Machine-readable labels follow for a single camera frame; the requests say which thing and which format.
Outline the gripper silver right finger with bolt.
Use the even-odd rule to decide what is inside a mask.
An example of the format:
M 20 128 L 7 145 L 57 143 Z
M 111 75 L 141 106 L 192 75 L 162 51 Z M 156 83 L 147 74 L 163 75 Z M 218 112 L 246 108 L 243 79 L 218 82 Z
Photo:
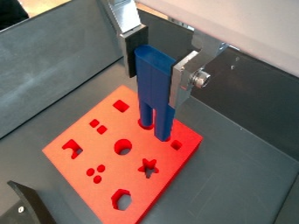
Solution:
M 178 109 L 191 95 L 192 88 L 204 88 L 211 75 L 203 71 L 228 44 L 202 31 L 192 34 L 195 49 L 172 66 L 170 106 Z

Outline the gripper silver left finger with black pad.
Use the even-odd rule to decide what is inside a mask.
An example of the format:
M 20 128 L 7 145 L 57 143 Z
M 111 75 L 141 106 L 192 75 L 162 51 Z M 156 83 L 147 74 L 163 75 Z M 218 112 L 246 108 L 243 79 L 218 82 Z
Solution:
M 124 55 L 125 74 L 136 76 L 135 49 L 148 43 L 148 27 L 141 24 L 135 0 L 104 0 Z

